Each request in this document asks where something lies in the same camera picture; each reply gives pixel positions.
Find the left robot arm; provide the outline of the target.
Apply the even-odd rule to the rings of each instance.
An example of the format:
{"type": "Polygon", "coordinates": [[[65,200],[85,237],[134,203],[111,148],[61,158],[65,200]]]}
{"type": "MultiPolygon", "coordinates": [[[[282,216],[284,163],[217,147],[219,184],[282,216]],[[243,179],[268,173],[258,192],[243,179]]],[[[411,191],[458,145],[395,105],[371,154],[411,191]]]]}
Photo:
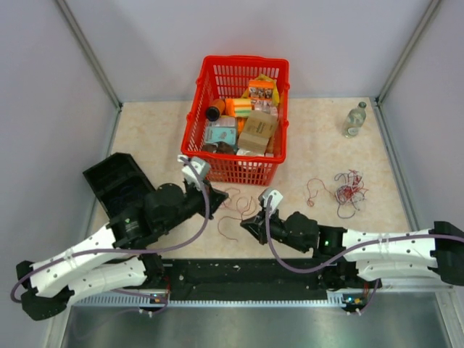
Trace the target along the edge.
{"type": "Polygon", "coordinates": [[[194,215],[208,222],[228,199],[228,193],[208,181],[202,184],[163,184],[66,251],[41,262],[20,262],[11,300],[39,321],[95,294],[164,284],[161,253],[147,247],[194,215]]]}

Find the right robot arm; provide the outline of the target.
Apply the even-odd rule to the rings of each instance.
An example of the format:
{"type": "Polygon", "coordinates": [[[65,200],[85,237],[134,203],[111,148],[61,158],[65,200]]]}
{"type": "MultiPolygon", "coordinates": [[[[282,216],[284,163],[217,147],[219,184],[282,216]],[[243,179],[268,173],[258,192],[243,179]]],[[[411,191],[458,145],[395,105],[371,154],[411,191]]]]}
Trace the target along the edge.
{"type": "Polygon", "coordinates": [[[335,289],[361,281],[380,284],[385,278],[439,278],[463,285],[463,231],[449,222],[407,233],[368,233],[320,225],[300,212],[282,220],[277,212],[263,209],[240,226],[259,244],[267,244],[280,266],[296,274],[319,273],[335,289]],[[278,255],[275,242],[312,252],[315,265],[290,265],[278,255]]]}

